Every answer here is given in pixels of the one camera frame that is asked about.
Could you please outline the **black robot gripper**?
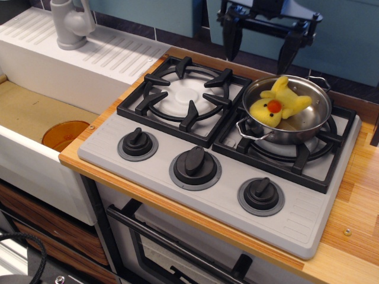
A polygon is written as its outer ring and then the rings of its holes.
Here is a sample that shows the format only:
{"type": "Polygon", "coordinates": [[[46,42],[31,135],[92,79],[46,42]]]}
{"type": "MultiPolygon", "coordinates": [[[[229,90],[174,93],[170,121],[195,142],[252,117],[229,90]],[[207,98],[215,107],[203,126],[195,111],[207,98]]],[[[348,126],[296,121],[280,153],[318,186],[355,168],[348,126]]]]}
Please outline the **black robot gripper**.
{"type": "Polygon", "coordinates": [[[281,38],[284,44],[278,57],[277,74],[285,74],[298,51],[312,44],[320,13],[296,1],[222,1],[217,20],[228,61],[237,56],[243,30],[281,38]]]}

